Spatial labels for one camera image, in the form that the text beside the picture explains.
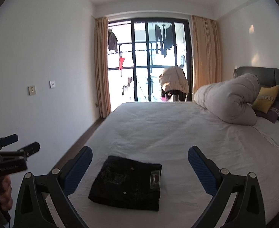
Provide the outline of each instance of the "beige jacket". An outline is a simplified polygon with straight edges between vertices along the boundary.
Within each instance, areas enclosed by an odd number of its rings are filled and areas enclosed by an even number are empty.
[[[184,71],[177,66],[164,70],[160,75],[160,86],[165,92],[178,90],[186,94],[189,93],[188,81],[184,76]]]

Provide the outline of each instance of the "black jeans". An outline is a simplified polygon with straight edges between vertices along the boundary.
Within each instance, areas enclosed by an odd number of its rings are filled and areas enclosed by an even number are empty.
[[[163,49],[163,38],[162,38],[162,32],[160,30],[160,27],[155,24],[155,44],[156,44],[156,50],[157,50],[157,54],[158,54],[158,46],[157,46],[157,42],[160,39],[160,53],[163,55],[164,54],[164,49]]]
[[[109,156],[94,180],[89,199],[107,206],[158,211],[160,189],[150,188],[155,170],[161,173],[162,165]]]
[[[164,43],[164,57],[166,58],[167,56],[167,39],[165,35],[165,25],[163,25],[163,43]]]

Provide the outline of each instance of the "hand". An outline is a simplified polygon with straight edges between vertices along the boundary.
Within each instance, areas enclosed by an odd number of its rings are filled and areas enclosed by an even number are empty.
[[[0,194],[0,203],[3,211],[8,211],[12,209],[13,199],[12,199],[12,187],[10,177],[7,175],[2,181],[2,188],[4,192]]]

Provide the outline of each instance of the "rolled duvet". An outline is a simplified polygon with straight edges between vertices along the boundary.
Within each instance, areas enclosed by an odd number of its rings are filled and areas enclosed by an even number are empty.
[[[259,91],[257,76],[243,74],[200,87],[194,101],[225,122],[252,126],[257,122],[257,116],[249,104],[256,100]]]

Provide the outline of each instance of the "wooden floor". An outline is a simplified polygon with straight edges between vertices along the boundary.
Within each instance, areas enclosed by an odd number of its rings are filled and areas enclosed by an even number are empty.
[[[104,121],[103,118],[99,118],[95,123],[93,123],[92,126],[89,127],[88,130],[85,131],[85,133],[63,155],[63,157],[55,165],[55,168],[59,168],[59,169],[62,168],[68,160],[74,158],[103,121]]]

